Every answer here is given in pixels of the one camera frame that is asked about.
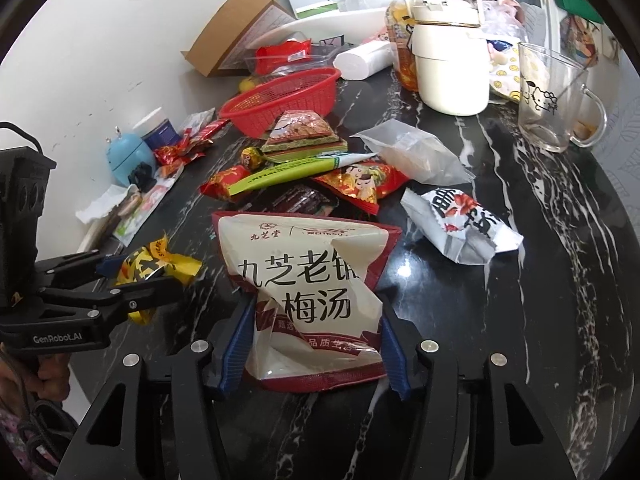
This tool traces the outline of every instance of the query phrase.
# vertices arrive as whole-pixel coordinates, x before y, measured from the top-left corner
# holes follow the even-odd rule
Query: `blue container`
[[[151,166],[152,173],[158,168],[151,148],[134,134],[124,134],[113,139],[107,148],[107,160],[111,173],[123,186],[129,185],[129,175],[142,162]]]
[[[158,126],[142,137],[146,145],[152,150],[157,150],[163,146],[175,146],[182,137],[175,131],[169,119],[162,121]]]

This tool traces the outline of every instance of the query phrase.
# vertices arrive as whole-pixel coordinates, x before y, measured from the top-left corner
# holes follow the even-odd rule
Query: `glass mug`
[[[599,97],[586,87],[583,66],[543,46],[520,43],[520,110],[518,127],[534,144],[561,153],[573,142],[581,148],[593,146],[607,127],[607,111]],[[583,96],[593,99],[600,110],[598,128],[587,140],[574,134]]]

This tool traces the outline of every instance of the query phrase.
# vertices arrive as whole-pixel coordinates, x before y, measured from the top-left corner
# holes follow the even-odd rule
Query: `white tray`
[[[380,7],[316,14],[270,30],[249,43],[247,49],[280,44],[293,32],[302,32],[314,43],[344,34],[344,41],[358,45],[385,27],[385,12],[386,8]]]

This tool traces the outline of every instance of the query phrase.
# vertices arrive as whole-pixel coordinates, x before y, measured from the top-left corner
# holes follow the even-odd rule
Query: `white thermos jug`
[[[405,0],[415,20],[420,98],[443,114],[470,116],[489,102],[489,51],[482,0]]]

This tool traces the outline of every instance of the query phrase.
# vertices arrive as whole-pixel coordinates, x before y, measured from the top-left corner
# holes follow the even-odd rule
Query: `small bottle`
[[[409,17],[404,0],[391,2],[386,10],[385,23],[398,81],[407,90],[417,92],[418,77],[415,72],[415,56],[410,49],[415,20]]]

